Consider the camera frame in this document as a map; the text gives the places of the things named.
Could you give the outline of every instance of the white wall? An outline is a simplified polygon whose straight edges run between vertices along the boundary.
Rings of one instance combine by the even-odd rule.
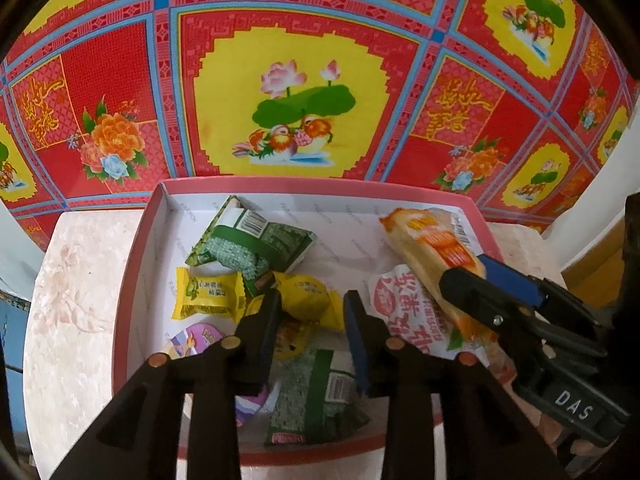
[[[640,189],[640,119],[636,113],[609,160],[578,202],[545,232],[565,269],[583,257],[623,216],[625,199]]]
[[[0,288],[31,301],[44,252],[0,202]]]

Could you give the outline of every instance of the snack package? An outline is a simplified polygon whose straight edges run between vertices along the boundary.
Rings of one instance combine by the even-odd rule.
[[[382,319],[392,335],[401,337],[425,354],[454,359],[471,352],[484,366],[489,359],[479,342],[464,341],[460,330],[444,316],[431,294],[408,265],[369,280],[369,314]]]
[[[386,218],[381,218],[380,222],[391,245],[455,323],[462,337],[467,341],[476,338],[491,340],[494,333],[489,328],[444,300],[440,293],[440,277],[451,267],[464,267],[485,277],[484,265],[460,243],[450,228],[450,221],[446,221],[448,215],[433,209],[398,208]]]
[[[264,296],[253,298],[246,315],[250,316],[260,310]],[[285,313],[276,332],[276,345],[273,350],[273,358],[277,361],[291,359],[302,354],[311,336],[316,332],[316,323],[303,322]]]
[[[289,272],[314,240],[316,235],[311,231],[269,222],[230,196],[185,263],[196,267],[218,261],[238,270],[249,293],[257,296],[273,283],[272,270]]]
[[[282,295],[282,309],[300,321],[317,322],[322,328],[344,332],[342,298],[337,290],[327,291],[313,276],[273,273]]]
[[[185,267],[176,267],[174,313],[171,319],[185,319],[192,314],[215,314],[238,323],[246,307],[244,285],[239,272],[222,276],[190,276]]]
[[[284,362],[265,444],[324,444],[349,438],[370,418],[357,406],[348,352],[307,349]]]
[[[172,337],[162,348],[171,359],[200,354],[224,337],[216,327],[208,323],[196,323]],[[239,428],[257,413],[269,397],[265,386],[257,397],[236,397],[236,426]],[[193,396],[184,399],[183,412],[191,418]]]

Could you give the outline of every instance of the patterned backdrop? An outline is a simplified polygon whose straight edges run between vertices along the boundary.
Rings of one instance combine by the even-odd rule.
[[[445,189],[543,230],[636,97],[574,0],[50,0],[0,77],[0,197],[43,249],[64,211],[217,174]]]

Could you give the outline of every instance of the white snack package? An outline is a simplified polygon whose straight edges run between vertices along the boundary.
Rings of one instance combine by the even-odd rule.
[[[402,264],[369,280],[369,314],[382,319],[392,335],[401,337],[424,354],[454,359],[471,352],[488,367],[480,344],[463,341],[457,328],[441,311],[408,265]]]

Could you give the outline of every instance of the white table surface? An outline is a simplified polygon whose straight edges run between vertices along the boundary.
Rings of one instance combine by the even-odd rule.
[[[113,329],[120,283],[140,210],[64,213],[36,279],[24,345],[24,406],[36,466],[48,480],[111,399]],[[533,229],[490,224],[505,262],[564,285]],[[444,464],[437,461],[443,478]],[[376,479],[382,452],[323,464],[251,468],[244,479]],[[178,464],[184,478],[184,464]]]

